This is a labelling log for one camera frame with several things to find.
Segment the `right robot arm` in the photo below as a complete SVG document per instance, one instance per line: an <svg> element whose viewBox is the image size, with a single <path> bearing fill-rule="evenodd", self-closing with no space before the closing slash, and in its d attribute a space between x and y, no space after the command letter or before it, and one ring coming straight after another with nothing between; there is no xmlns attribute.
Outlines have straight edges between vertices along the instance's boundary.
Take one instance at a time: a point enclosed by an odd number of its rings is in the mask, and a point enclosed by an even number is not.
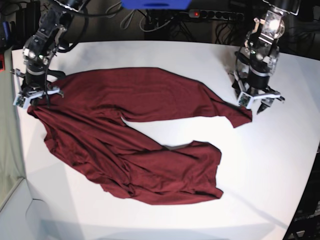
<svg viewBox="0 0 320 240"><path fill-rule="evenodd" d="M63 44L63 37L70 27L74 15L87 14L87 0L56 1L62 7L51 7L40 18L39 28L24 44L22 48L25 73L19 69L11 72L15 76L19 92L16 93L13 105L22 109L29 105L36 105L38 100L45 98L50 102L49 96L58 94L63 96L63 91L52 86L47 80L48 75L56 78L65 77L65 73L58 70L50 70L49 66Z"/></svg>

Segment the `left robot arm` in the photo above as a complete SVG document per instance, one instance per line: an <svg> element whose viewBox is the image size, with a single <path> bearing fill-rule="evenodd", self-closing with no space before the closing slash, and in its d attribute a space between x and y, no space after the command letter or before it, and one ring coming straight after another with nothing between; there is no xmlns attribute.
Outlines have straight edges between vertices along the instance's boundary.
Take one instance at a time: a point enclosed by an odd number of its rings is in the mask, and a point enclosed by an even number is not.
<svg viewBox="0 0 320 240"><path fill-rule="evenodd" d="M269 86L276 70L280 48L279 39L285 33L285 15L298 15L300 0L266 0L269 9L263 18L254 19L254 28L245 37L244 44L236 51L234 83L237 104L250 110L260 101L257 113L270 108L274 100L284 101L280 92Z"/></svg>

